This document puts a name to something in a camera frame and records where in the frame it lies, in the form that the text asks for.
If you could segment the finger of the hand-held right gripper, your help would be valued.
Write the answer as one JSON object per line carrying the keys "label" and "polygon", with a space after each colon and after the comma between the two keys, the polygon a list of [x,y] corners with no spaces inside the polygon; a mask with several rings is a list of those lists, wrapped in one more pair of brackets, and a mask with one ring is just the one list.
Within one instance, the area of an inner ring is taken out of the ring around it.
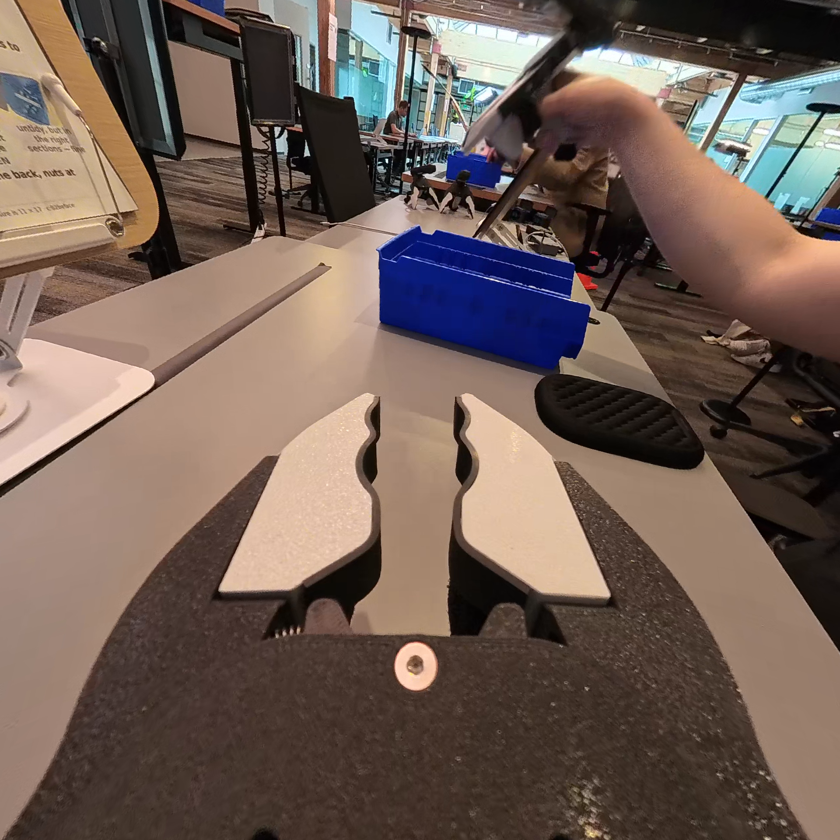
{"label": "finger of the hand-held right gripper", "polygon": [[563,31],[552,38],[470,125],[461,150],[471,153],[485,143],[500,155],[520,155],[540,130],[539,100],[579,53],[580,38],[575,33]]}

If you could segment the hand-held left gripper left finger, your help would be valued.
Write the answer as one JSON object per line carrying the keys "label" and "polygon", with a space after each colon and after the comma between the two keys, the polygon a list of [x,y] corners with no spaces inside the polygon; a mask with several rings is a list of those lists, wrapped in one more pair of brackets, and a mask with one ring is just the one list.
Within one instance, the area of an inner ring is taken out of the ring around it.
{"label": "hand-held left gripper left finger", "polygon": [[217,588],[289,596],[359,559],[381,535],[373,488],[381,398],[362,393],[281,451]]}

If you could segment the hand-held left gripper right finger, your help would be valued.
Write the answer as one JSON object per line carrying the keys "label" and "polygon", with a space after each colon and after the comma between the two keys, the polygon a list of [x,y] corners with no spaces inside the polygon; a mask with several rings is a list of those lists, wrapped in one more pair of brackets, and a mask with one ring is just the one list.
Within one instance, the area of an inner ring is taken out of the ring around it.
{"label": "hand-held left gripper right finger", "polygon": [[455,399],[456,545],[538,602],[604,606],[611,593],[550,452],[464,393]]}

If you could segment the blue plastic bin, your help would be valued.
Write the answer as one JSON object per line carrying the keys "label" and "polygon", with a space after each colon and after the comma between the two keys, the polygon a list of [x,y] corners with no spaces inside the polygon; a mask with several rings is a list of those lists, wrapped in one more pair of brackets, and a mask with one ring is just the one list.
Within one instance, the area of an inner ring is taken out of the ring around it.
{"label": "blue plastic bin", "polygon": [[546,370],[583,347],[570,262],[418,226],[377,255],[384,325]]}

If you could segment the person's right forearm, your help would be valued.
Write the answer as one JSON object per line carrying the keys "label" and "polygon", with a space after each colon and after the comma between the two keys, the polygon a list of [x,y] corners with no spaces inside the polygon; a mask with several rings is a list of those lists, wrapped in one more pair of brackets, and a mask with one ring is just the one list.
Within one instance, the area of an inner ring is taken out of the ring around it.
{"label": "person's right forearm", "polygon": [[839,245],[797,233],[635,91],[611,101],[611,145],[668,263],[720,310],[839,361]]}

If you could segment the person's right hand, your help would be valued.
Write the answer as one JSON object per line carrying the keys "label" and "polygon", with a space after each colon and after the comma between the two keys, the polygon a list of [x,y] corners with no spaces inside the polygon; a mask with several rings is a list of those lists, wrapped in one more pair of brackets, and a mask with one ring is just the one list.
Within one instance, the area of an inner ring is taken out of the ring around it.
{"label": "person's right hand", "polygon": [[640,90],[611,77],[565,73],[561,87],[538,104],[541,125],[564,143],[610,152],[624,165],[663,117]]}

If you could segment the small blue bin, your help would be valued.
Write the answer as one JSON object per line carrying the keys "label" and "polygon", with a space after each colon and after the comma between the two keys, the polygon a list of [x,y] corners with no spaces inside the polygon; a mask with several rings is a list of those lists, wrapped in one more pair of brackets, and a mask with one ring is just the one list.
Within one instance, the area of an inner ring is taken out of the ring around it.
{"label": "small blue bin", "polygon": [[453,182],[464,172],[468,173],[466,183],[487,188],[496,187],[502,175],[501,164],[488,161],[483,154],[466,154],[462,151],[450,154],[446,164],[446,179]]}

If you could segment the black panel stand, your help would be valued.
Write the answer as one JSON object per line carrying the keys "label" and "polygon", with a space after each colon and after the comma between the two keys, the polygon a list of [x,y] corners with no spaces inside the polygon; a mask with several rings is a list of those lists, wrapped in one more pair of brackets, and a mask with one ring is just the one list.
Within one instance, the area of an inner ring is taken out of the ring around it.
{"label": "black panel stand", "polygon": [[239,151],[245,181],[249,231],[254,238],[268,235],[262,211],[260,182],[251,130],[268,139],[268,160],[274,178],[278,236],[287,235],[277,143],[297,122],[295,36],[268,15],[240,7],[226,12],[238,27],[240,58],[230,60]]}
{"label": "black panel stand", "polygon": [[352,101],[301,86],[296,100],[328,221],[344,223],[371,210],[375,193]]}

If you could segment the white cloth heap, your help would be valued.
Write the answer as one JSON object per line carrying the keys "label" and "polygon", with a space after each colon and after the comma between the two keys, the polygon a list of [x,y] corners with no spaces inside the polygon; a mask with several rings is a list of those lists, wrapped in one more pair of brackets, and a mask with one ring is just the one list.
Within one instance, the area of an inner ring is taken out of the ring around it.
{"label": "white cloth heap", "polygon": [[708,330],[700,338],[706,344],[723,348],[734,361],[753,369],[762,368],[774,354],[771,341],[737,319],[723,332]]}

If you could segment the wooden top office desk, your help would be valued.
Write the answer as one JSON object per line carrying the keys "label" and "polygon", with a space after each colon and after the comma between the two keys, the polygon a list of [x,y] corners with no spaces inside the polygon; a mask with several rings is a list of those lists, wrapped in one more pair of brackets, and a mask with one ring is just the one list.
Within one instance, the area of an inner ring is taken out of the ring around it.
{"label": "wooden top office desk", "polygon": [[224,10],[163,1],[178,105],[191,139],[238,146],[234,63],[242,60],[239,28]]}

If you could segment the dark framed panel on stand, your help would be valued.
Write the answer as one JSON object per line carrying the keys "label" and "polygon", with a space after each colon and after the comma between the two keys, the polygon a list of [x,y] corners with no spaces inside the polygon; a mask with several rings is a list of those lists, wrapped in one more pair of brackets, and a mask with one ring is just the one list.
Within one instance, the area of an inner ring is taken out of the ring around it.
{"label": "dark framed panel on stand", "polygon": [[186,142],[160,1],[63,1],[154,187],[155,233],[130,256],[158,279],[186,267],[155,159],[179,160]]}

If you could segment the wooden backboard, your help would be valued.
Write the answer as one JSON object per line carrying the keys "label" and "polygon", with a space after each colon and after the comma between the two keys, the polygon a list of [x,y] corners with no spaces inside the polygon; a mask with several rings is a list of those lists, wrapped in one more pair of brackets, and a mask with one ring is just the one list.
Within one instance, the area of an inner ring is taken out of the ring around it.
{"label": "wooden backboard", "polygon": [[[141,245],[155,233],[159,222],[158,201],[150,176],[61,3],[23,4],[26,13],[35,14],[37,32],[40,35],[47,34],[48,51],[52,57],[57,58],[60,75],[66,80],[73,98],[83,108],[100,145],[108,153],[112,165],[131,192],[139,211],[134,220],[129,222],[128,232],[121,245],[83,251],[58,262],[26,266],[22,270],[56,266],[75,259],[85,259]],[[2,276],[11,276],[13,273],[2,271]]]}

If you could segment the printed instruction sheet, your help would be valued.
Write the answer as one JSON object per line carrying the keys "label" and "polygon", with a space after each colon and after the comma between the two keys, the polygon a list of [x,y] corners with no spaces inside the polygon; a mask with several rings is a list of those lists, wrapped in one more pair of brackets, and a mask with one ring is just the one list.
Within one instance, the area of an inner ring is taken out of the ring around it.
{"label": "printed instruction sheet", "polygon": [[139,208],[23,2],[1,2],[1,266],[121,245]]}

